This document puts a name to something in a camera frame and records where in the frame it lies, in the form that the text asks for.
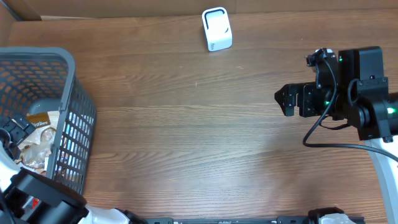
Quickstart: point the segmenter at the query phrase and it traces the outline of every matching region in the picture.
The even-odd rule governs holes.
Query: brown wall
[[[0,3],[0,46],[7,45],[12,23],[16,20]]]
[[[328,11],[337,9],[384,9],[398,7],[397,0],[6,0],[12,8],[32,20],[44,17],[136,17],[201,14],[223,6],[229,13]]]

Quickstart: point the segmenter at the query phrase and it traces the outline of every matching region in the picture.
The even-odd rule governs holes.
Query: wooden table top
[[[304,56],[380,45],[398,91],[398,10],[230,15],[209,53],[200,16],[17,22],[12,46],[57,46],[96,102],[85,197],[143,217],[272,218],[337,206],[386,222],[368,154],[311,149],[317,118],[285,117],[274,93],[312,82]],[[356,130],[311,142],[361,143]]]

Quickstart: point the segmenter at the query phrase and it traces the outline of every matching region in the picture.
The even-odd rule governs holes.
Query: gray basket
[[[61,48],[0,47],[0,116],[59,110],[47,177],[82,194],[96,108]]]

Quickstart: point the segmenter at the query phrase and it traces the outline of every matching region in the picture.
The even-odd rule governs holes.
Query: wire
[[[326,128],[326,129],[329,129],[329,130],[333,130],[333,131],[345,129],[345,128],[348,128],[348,127],[351,126],[351,125],[349,125],[349,124],[342,124],[342,125],[340,125],[340,126],[330,128],[330,127],[327,127],[327,126],[322,125],[322,121],[323,121],[323,120],[321,120],[321,123],[319,124],[319,126],[321,126],[321,127],[323,127],[323,128]]]
[[[327,106],[325,112],[319,117],[318,121],[315,122],[315,124],[312,126],[312,128],[308,131],[308,133],[304,136],[303,138],[303,145],[307,147],[337,147],[337,148],[353,148],[353,149],[362,149],[366,151],[371,151],[371,152],[376,152],[382,155],[385,155],[396,162],[398,162],[398,157],[395,155],[391,154],[390,152],[387,152],[383,149],[378,149],[375,147],[369,147],[369,146],[362,146],[362,145],[357,145],[357,144],[313,144],[313,143],[307,143],[308,138],[311,136],[311,134],[314,132],[314,130],[319,126],[319,124],[325,119],[326,115],[328,114],[331,106],[333,105],[334,101],[336,100],[336,95],[337,95],[337,83],[336,83],[336,77],[335,74],[333,73],[333,70],[331,69],[329,63],[326,60],[322,60],[329,68],[331,75],[333,77],[333,83],[334,85],[334,90],[333,90],[333,96],[331,97],[331,101],[329,105]]]
[[[0,189],[0,205],[2,206],[2,209],[4,213],[8,216],[12,224],[15,223],[14,215],[11,213],[10,209],[7,206],[6,200],[4,199],[4,195]]]
[[[351,99],[351,89],[352,89],[354,83],[355,83],[355,82],[358,82],[358,81],[359,81],[359,79],[354,78],[354,79],[351,80],[350,83],[348,84],[348,88],[347,88],[347,97],[348,97],[348,103],[349,103],[350,106],[354,106],[353,103],[355,103],[356,100],[357,100],[357,99],[355,99],[354,101],[352,101],[352,99]]]

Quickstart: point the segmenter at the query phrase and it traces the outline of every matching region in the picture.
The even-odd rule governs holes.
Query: white container
[[[223,7],[207,9],[201,15],[210,52],[232,46],[232,32],[228,14]]]

